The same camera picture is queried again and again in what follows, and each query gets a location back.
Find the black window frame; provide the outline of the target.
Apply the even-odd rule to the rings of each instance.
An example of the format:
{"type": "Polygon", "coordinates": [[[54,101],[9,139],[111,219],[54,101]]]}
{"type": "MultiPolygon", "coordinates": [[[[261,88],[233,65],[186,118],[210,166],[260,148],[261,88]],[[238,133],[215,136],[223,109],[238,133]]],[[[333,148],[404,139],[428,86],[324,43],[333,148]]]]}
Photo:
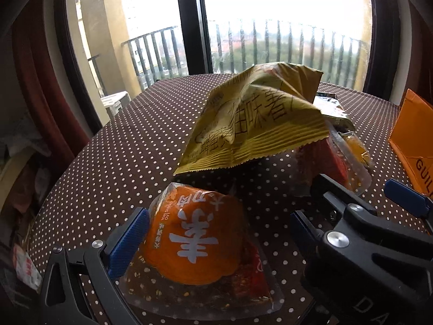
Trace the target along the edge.
{"type": "MultiPolygon", "coordinates": [[[[371,49],[363,90],[390,100],[399,58],[398,0],[370,0],[371,49]]],[[[205,0],[178,0],[188,70],[192,75],[212,73],[205,0]]]]}

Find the yellow honey butter chip bag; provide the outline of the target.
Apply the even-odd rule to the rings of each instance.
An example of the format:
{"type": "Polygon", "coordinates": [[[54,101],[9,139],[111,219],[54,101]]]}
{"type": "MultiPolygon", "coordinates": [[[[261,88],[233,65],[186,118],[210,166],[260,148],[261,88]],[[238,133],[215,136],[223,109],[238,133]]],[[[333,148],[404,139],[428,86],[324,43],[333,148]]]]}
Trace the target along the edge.
{"type": "Polygon", "coordinates": [[[255,65],[210,91],[175,174],[231,168],[329,136],[313,104],[323,72],[255,65]]]}

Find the dark red curtain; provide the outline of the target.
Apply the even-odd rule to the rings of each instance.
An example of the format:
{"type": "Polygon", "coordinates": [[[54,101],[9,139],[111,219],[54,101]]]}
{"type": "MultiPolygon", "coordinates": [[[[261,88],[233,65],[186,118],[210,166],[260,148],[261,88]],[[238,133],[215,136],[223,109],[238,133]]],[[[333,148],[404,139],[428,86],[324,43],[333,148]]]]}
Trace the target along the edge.
{"type": "Polygon", "coordinates": [[[397,0],[400,49],[390,102],[401,105],[411,89],[432,102],[432,0],[397,0]]]}
{"type": "Polygon", "coordinates": [[[43,0],[30,0],[12,25],[18,83],[32,120],[58,167],[66,170],[90,138],[60,88],[48,51],[43,0]]]}

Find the dark red curtain left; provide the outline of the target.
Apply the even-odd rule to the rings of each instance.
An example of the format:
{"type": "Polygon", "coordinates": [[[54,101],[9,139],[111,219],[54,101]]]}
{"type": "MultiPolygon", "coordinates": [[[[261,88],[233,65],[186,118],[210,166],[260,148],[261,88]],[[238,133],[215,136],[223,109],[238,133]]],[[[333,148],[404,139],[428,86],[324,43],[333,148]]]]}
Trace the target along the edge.
{"type": "Polygon", "coordinates": [[[90,138],[60,88],[48,51],[43,0],[30,0],[12,25],[18,83],[32,120],[58,167],[66,170],[90,138]]]}

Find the green noodle snack packet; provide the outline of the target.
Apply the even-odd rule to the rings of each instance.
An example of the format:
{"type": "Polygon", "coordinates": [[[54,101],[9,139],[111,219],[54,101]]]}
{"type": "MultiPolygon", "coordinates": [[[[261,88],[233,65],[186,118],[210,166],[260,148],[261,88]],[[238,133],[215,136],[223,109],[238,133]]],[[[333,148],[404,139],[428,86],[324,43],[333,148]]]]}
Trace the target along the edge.
{"type": "Polygon", "coordinates": [[[337,95],[326,92],[318,92],[314,98],[313,105],[318,108],[322,115],[340,132],[355,131],[355,126],[346,113],[337,95]]]}

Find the dark red curtain right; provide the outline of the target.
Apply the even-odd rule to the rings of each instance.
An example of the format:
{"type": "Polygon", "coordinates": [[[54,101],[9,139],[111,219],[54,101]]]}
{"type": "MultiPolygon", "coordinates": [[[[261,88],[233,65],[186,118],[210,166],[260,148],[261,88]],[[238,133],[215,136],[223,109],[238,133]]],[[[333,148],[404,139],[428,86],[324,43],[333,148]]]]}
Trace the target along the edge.
{"type": "Polygon", "coordinates": [[[432,102],[432,0],[397,0],[400,49],[390,102],[401,105],[411,89],[432,102]]]}

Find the small yellow candy packet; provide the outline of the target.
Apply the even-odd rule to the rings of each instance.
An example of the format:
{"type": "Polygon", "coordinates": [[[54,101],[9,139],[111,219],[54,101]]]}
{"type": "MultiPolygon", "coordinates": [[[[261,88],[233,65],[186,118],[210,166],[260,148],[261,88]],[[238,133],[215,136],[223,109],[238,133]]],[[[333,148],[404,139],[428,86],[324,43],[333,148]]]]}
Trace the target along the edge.
{"type": "Polygon", "coordinates": [[[352,154],[355,158],[367,169],[372,170],[374,167],[374,162],[368,152],[366,146],[359,139],[355,132],[350,131],[344,134],[341,134],[343,140],[349,146],[352,154]]]}

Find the black balcony railing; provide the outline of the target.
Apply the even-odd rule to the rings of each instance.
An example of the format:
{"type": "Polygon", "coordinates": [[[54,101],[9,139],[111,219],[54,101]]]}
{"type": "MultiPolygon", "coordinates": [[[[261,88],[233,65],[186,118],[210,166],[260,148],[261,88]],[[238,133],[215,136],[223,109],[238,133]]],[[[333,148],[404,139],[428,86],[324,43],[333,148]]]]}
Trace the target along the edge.
{"type": "MultiPolygon", "coordinates": [[[[362,90],[371,47],[371,24],[333,30],[282,21],[212,21],[211,72],[241,73],[267,62],[315,68],[323,82],[362,90]]],[[[162,79],[189,74],[181,28],[164,27],[120,42],[126,65],[145,90],[162,79]]]]}

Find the orange clear spicy snack pouch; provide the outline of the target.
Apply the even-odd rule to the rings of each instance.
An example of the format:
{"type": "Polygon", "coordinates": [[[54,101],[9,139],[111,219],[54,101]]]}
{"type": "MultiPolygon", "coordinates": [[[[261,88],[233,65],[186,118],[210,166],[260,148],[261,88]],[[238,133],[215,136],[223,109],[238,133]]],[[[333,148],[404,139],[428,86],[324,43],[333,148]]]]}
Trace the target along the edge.
{"type": "Polygon", "coordinates": [[[282,308],[276,273],[235,197],[170,183],[149,211],[145,239],[119,281],[143,315],[257,321],[282,308]]]}

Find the white air conditioner unit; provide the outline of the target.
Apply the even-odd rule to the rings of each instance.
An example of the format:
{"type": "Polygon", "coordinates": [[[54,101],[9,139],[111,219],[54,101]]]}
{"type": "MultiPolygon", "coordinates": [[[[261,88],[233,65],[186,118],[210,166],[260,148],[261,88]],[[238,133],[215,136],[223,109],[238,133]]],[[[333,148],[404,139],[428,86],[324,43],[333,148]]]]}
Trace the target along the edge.
{"type": "Polygon", "coordinates": [[[103,96],[101,101],[109,118],[113,120],[117,113],[124,110],[131,102],[131,98],[127,91],[121,91],[112,95],[103,96]]]}

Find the orange cardboard box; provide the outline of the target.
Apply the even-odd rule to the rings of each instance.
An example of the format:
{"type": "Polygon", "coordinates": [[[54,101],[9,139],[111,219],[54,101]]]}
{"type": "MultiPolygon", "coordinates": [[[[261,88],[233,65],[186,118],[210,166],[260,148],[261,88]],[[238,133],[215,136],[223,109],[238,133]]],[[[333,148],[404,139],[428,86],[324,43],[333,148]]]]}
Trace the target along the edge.
{"type": "Polygon", "coordinates": [[[419,193],[432,198],[433,111],[412,90],[407,90],[389,143],[419,193]]]}

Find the brown polka dot tablecloth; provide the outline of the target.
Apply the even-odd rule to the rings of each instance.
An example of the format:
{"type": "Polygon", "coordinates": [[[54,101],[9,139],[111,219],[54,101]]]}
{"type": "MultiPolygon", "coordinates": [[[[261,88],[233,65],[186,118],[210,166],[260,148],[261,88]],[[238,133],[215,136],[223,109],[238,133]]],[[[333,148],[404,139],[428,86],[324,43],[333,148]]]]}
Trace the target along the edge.
{"type": "MultiPolygon", "coordinates": [[[[55,246],[67,250],[104,239],[136,207],[149,206],[174,180],[174,171],[207,100],[208,93],[226,76],[208,74],[158,81],[138,95],[106,124],[78,154],[57,181],[36,218],[28,252],[44,271],[55,246]]],[[[388,139],[399,108],[373,95],[322,83],[333,93],[355,125],[375,164],[372,183],[362,193],[381,217],[414,230],[423,223],[388,200],[383,192],[391,178],[409,179],[388,139]]],[[[311,302],[301,286],[305,261],[288,236],[286,220],[292,210],[304,210],[318,228],[325,220],[306,197],[289,194],[292,171],[289,153],[251,161],[232,172],[188,174],[182,181],[223,194],[235,191],[253,230],[258,233],[266,259],[284,298],[276,313],[249,318],[249,324],[295,324],[311,302]]]]}

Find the red clear spicy snack pouch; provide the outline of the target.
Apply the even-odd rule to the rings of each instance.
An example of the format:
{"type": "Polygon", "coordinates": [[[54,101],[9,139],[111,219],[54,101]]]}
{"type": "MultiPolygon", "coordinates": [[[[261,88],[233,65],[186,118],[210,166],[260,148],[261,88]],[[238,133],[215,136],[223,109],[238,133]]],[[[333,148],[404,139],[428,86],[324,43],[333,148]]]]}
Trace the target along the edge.
{"type": "Polygon", "coordinates": [[[330,122],[327,127],[327,138],[303,145],[291,155],[293,164],[289,187],[294,196],[307,197],[313,179],[320,174],[327,175],[356,195],[361,195],[371,185],[370,173],[356,159],[342,135],[330,122]]]}

